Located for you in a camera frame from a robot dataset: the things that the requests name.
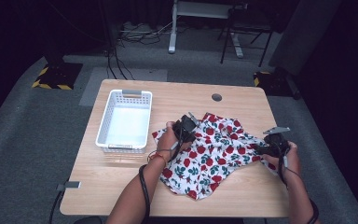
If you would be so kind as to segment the grey curtain panel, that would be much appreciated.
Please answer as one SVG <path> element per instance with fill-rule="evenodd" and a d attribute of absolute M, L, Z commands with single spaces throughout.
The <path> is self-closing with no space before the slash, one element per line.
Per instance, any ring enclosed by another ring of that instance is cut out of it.
<path fill-rule="evenodd" d="M 320 42 L 342 0 L 300 0 L 268 65 L 298 75 Z"/>

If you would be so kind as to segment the person's left hand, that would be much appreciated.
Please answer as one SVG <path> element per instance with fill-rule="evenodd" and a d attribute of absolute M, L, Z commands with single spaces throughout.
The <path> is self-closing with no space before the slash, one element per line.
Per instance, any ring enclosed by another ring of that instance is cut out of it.
<path fill-rule="evenodd" d="M 157 152 L 165 161 L 169 161 L 172 158 L 172 146 L 177 142 L 177 138 L 172 129 L 173 124 L 173 121 L 166 123 L 166 131 L 158 140 Z"/>

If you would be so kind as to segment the white plastic basket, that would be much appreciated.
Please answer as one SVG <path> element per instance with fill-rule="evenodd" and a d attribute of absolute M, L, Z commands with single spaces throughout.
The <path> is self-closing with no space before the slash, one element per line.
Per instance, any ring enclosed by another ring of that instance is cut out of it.
<path fill-rule="evenodd" d="M 144 153 L 148 139 L 153 93 L 111 90 L 95 144 L 104 152 Z"/>

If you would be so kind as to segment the black metal chair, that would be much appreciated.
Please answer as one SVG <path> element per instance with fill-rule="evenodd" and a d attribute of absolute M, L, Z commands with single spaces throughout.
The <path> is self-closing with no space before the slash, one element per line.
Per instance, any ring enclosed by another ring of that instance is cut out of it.
<path fill-rule="evenodd" d="M 275 21 L 278 16 L 279 13 L 270 4 L 263 1 L 235 0 L 227 11 L 227 22 L 218 36 L 218 39 L 220 39 L 222 35 L 226 35 L 220 63 L 225 59 L 228 39 L 232 35 L 253 35 L 254 39 L 251 43 L 254 43 L 262 34 L 267 34 L 268 38 L 265 45 L 257 48 L 262 50 L 258 64 L 258 66 L 261 66 L 274 33 Z"/>

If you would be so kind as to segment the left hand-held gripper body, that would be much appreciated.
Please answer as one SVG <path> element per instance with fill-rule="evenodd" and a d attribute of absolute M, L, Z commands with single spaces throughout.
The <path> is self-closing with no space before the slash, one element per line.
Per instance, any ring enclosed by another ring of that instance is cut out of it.
<path fill-rule="evenodd" d="M 173 126 L 173 132 L 180 143 L 193 142 L 195 140 L 195 129 L 200 126 L 200 122 L 189 112 L 177 120 Z"/>

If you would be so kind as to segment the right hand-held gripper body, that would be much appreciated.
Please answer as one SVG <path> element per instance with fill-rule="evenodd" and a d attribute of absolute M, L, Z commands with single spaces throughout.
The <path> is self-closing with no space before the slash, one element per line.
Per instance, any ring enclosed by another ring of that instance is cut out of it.
<path fill-rule="evenodd" d="M 282 134 L 289 131 L 289 127 L 273 127 L 264 131 L 264 141 L 268 146 L 263 151 L 263 154 L 279 157 L 288 148 L 288 142 Z"/>

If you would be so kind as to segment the white desk frame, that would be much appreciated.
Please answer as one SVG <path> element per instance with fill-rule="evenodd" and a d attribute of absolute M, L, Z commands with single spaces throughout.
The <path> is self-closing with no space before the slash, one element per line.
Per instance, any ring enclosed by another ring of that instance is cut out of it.
<path fill-rule="evenodd" d="M 227 19 L 229 9 L 230 5 L 173 0 L 172 29 L 168 52 L 174 54 L 176 51 L 177 21 L 180 16 Z"/>

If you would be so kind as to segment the black yellow striped stand base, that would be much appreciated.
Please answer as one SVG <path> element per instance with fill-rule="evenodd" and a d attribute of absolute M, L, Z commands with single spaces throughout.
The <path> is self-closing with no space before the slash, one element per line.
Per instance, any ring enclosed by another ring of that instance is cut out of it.
<path fill-rule="evenodd" d="M 46 64 L 32 87 L 49 90 L 72 90 L 82 67 L 82 63 L 64 63 L 59 67 Z"/>
<path fill-rule="evenodd" d="M 254 84 L 268 96 L 301 98 L 301 93 L 291 75 L 283 72 L 258 71 L 253 74 Z"/>

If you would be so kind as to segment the person's right hand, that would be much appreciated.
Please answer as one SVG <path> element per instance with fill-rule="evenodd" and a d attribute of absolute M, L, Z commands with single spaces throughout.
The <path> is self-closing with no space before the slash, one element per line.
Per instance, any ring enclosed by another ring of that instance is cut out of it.
<path fill-rule="evenodd" d="M 268 163 L 272 164 L 275 168 L 282 171 L 285 179 L 290 176 L 300 177 L 300 160 L 297 154 L 297 145 L 291 141 L 288 142 L 289 150 L 285 154 L 286 160 L 279 162 L 278 158 L 271 157 L 270 155 L 263 154 L 262 158 Z"/>

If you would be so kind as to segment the grey table edge clamp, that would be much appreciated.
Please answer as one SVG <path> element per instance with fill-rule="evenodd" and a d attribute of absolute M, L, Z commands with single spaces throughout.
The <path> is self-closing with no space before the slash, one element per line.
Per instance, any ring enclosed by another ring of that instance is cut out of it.
<path fill-rule="evenodd" d="M 65 191 L 66 189 L 78 189 L 81 186 L 80 181 L 66 181 L 62 184 L 58 184 L 57 191 Z"/>

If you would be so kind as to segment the white red floral garment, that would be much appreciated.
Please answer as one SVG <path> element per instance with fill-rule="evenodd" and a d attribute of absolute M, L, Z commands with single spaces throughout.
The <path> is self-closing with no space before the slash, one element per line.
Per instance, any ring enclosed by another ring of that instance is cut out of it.
<path fill-rule="evenodd" d="M 192 145 L 169 162 L 160 180 L 176 194 L 204 199 L 231 173 L 252 162 L 259 161 L 276 174 L 277 168 L 255 151 L 265 144 L 247 133 L 237 119 L 207 113 L 195 129 Z"/>

